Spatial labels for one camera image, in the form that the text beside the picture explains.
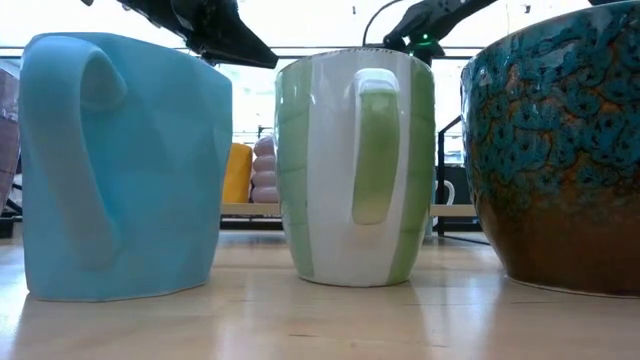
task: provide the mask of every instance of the light blue mug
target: light blue mug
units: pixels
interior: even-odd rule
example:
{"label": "light blue mug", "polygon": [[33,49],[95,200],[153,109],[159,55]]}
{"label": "light blue mug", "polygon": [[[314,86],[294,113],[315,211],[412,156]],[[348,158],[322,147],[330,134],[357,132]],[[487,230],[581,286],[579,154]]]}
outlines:
{"label": "light blue mug", "polygon": [[20,84],[27,283],[105,301],[204,284],[231,146],[231,82],[189,55],[45,34]]}

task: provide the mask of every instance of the mug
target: mug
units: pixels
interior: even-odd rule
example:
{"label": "mug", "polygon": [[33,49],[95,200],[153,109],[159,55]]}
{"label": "mug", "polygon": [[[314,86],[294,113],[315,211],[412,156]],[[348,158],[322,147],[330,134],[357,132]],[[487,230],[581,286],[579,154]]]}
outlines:
{"label": "mug", "polygon": [[[456,198],[456,188],[453,186],[453,184],[451,183],[451,181],[449,180],[445,180],[444,181],[444,186],[447,188],[447,190],[449,190],[449,196],[447,197],[447,202],[446,205],[453,205],[453,201]],[[435,203],[435,192],[438,189],[438,182],[434,181],[434,185],[433,185],[433,192],[431,194],[431,203],[434,204]],[[427,222],[427,229],[425,231],[425,235],[431,235],[433,233],[433,228],[438,225],[438,217],[434,216],[434,217],[430,217],[429,221]]]}
{"label": "mug", "polygon": [[27,285],[104,301],[204,284],[231,146],[231,81],[187,54],[45,34],[20,78]]}
{"label": "mug", "polygon": [[276,174],[283,226],[303,279],[354,287],[409,278],[435,163],[430,68],[349,49],[277,76]]}

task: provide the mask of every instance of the mug handle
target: mug handle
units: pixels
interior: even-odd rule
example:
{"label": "mug handle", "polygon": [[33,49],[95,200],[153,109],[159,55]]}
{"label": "mug handle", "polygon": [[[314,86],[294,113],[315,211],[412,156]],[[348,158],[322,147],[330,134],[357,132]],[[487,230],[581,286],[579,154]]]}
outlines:
{"label": "mug handle", "polygon": [[[447,199],[447,206],[453,205],[453,201],[456,198],[456,188],[453,186],[453,184],[448,181],[445,180],[444,181],[444,186],[449,189],[449,198]],[[433,217],[433,226],[438,225],[438,217],[434,216]]]}
{"label": "mug handle", "polygon": [[89,160],[82,111],[113,109],[126,94],[124,79],[93,43],[45,36],[35,38],[25,49],[20,73],[21,132],[29,157],[37,159],[46,175],[41,181],[50,184],[71,248],[86,269],[108,266],[120,239]]}
{"label": "mug handle", "polygon": [[351,215],[358,225],[387,218],[400,151],[398,79],[386,69],[362,69],[353,79],[355,179]]}

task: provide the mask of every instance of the blue mug handle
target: blue mug handle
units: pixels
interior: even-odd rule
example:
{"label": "blue mug handle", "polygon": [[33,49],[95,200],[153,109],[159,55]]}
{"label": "blue mug handle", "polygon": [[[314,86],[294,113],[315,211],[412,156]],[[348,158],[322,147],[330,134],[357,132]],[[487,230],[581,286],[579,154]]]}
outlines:
{"label": "blue mug handle", "polygon": [[25,49],[20,73],[21,135],[29,144],[29,157],[42,167],[49,182],[75,258],[88,270],[109,266],[121,241],[89,160],[82,111],[114,109],[126,94],[124,79],[93,43],[43,36]]}

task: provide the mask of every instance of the green and white striped mug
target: green and white striped mug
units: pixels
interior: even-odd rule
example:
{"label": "green and white striped mug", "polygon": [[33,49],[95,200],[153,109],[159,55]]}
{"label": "green and white striped mug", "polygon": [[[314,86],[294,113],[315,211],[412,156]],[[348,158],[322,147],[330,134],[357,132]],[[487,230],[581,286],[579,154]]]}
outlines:
{"label": "green and white striped mug", "polygon": [[431,203],[434,84],[408,55],[349,49],[301,59],[276,84],[282,220],[303,279],[406,281]]}

